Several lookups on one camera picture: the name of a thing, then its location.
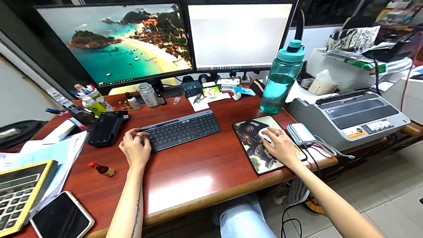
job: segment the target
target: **wooden desk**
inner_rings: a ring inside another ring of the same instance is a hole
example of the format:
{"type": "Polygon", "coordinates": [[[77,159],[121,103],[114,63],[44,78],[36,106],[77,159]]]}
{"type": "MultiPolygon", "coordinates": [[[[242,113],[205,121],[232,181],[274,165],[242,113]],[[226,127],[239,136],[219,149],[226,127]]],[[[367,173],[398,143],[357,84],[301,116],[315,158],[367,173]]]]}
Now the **wooden desk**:
{"type": "MultiPolygon", "coordinates": [[[[124,101],[124,95],[107,97],[112,105],[124,101]]],[[[282,169],[258,177],[232,129],[235,122],[267,115],[259,109],[261,98],[242,97],[238,101],[225,99],[209,104],[222,132],[182,144],[159,153],[152,154],[148,161],[143,183],[144,227],[173,219],[195,210],[266,188],[289,180],[294,174],[289,169],[282,169]]],[[[121,195],[128,163],[119,150],[118,144],[125,131],[134,127],[163,122],[194,113],[188,99],[182,98],[179,104],[168,104],[157,108],[146,105],[140,110],[129,111],[130,119],[112,147],[97,149],[85,145],[72,167],[65,183],[65,191],[70,191],[81,202],[95,220],[90,237],[103,237],[109,227],[116,205],[121,195]],[[115,176],[107,178],[88,167],[95,161],[116,170],[115,176]]],[[[285,128],[295,121],[282,111],[273,115],[274,119],[285,128]]],[[[33,139],[44,138],[57,127],[63,118],[56,116],[33,139]]],[[[320,168],[337,163],[335,157],[326,157],[315,150],[310,150],[320,168]]],[[[309,168],[315,165],[308,161],[309,168]]],[[[16,237],[36,237],[32,227],[16,237]]]]}

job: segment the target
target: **forearm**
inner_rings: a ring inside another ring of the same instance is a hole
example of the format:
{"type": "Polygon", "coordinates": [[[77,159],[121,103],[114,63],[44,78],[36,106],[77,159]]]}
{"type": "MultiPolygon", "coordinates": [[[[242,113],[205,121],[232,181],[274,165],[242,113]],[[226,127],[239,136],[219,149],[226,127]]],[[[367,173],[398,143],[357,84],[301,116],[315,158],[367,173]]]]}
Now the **forearm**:
{"type": "Polygon", "coordinates": [[[327,217],[343,237],[384,237],[357,210],[321,181],[306,166],[301,163],[291,167],[292,171],[318,200],[327,217]]]}
{"type": "Polygon", "coordinates": [[[106,238],[140,238],[143,226],[144,168],[130,168],[106,238]]]}

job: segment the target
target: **monitor bezel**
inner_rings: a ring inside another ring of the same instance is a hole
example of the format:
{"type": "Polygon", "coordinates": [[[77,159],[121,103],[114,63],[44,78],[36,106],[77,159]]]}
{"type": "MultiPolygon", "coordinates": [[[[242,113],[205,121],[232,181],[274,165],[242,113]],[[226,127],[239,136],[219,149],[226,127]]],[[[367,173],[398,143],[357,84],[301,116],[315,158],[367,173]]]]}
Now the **monitor bezel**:
{"type": "MultiPolygon", "coordinates": [[[[181,3],[180,0],[142,0],[142,1],[139,1],[139,2],[136,2],[136,3],[93,3],[93,4],[86,4],[86,5],[72,5],[72,4],[38,5],[38,6],[34,6],[34,8],[35,8],[35,10],[37,10],[37,9],[43,9],[43,8],[79,8],[79,7],[84,8],[84,7],[158,5],[158,4],[177,4],[179,6],[179,9],[181,10],[182,17],[184,18],[185,31],[187,32],[187,38],[188,38],[188,48],[189,48],[190,54],[191,54],[192,48],[191,48],[190,40],[189,40],[190,33],[188,33],[187,19],[186,19],[186,16],[184,14],[184,11],[182,10],[182,3],[181,3]]],[[[45,24],[48,25],[48,27],[56,34],[56,32],[51,28],[51,26],[47,23],[47,21],[41,16],[41,14],[38,11],[36,11],[36,13],[45,22],[45,24]]],[[[121,82],[121,83],[114,82],[112,84],[99,85],[92,78],[92,76],[88,73],[88,71],[81,64],[81,62],[79,62],[79,60],[74,56],[74,54],[71,53],[71,55],[76,60],[76,62],[78,62],[78,64],[87,72],[87,74],[89,76],[88,81],[90,83],[92,83],[93,85],[95,85],[95,87],[98,88],[99,90],[101,90],[102,92],[110,91],[112,88],[124,87],[124,86],[134,85],[134,84],[137,84],[137,83],[153,84],[153,83],[157,83],[158,81],[160,81],[162,79],[166,79],[166,78],[170,78],[170,77],[178,77],[178,76],[182,76],[182,75],[188,75],[188,74],[195,73],[194,62],[193,62],[192,55],[191,55],[192,69],[182,69],[182,70],[179,70],[179,71],[161,73],[161,74],[157,74],[157,75],[143,76],[143,77],[134,78],[133,80],[130,80],[130,81],[127,81],[127,82],[121,82]]]]}
{"type": "MultiPolygon", "coordinates": [[[[292,4],[291,11],[289,12],[288,20],[286,22],[286,27],[282,35],[282,40],[279,45],[279,50],[283,48],[285,44],[286,37],[288,35],[289,28],[292,23],[292,19],[294,18],[294,12],[296,11],[297,5],[299,0],[184,0],[183,3],[180,5],[182,7],[183,15],[185,15],[186,19],[186,27],[187,32],[191,34],[191,21],[190,21],[190,14],[188,11],[189,5],[244,5],[244,4],[292,4]]],[[[270,67],[251,67],[251,68],[243,68],[243,69],[205,69],[205,70],[198,70],[197,63],[195,61],[195,49],[194,44],[192,41],[192,37],[189,36],[189,45],[190,45],[190,53],[191,53],[191,60],[192,66],[196,73],[227,73],[227,72],[260,72],[265,70],[270,70],[270,67]]]]}

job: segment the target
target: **printer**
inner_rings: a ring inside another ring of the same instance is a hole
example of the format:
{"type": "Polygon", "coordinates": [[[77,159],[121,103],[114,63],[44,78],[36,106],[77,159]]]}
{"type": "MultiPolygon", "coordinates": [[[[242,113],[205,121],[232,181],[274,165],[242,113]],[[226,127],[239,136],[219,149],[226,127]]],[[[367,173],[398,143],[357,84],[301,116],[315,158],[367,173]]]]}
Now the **printer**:
{"type": "Polygon", "coordinates": [[[342,151],[388,136],[410,119],[381,96],[365,90],[319,99],[294,99],[288,112],[310,132],[342,151]]]}

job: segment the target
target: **jeep mouse pad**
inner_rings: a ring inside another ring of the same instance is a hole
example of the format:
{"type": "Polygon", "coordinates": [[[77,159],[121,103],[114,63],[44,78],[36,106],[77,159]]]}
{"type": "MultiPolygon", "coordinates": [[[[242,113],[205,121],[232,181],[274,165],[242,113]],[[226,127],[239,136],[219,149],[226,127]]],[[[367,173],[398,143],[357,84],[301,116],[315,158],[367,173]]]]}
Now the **jeep mouse pad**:
{"type": "MultiPolygon", "coordinates": [[[[272,127],[278,130],[282,129],[272,116],[263,116],[237,122],[232,126],[257,175],[266,174],[285,167],[283,163],[277,161],[267,151],[261,138],[258,136],[258,132],[266,127],[272,127]]],[[[295,150],[301,161],[307,160],[307,156],[302,149],[295,145],[295,150]]]]}

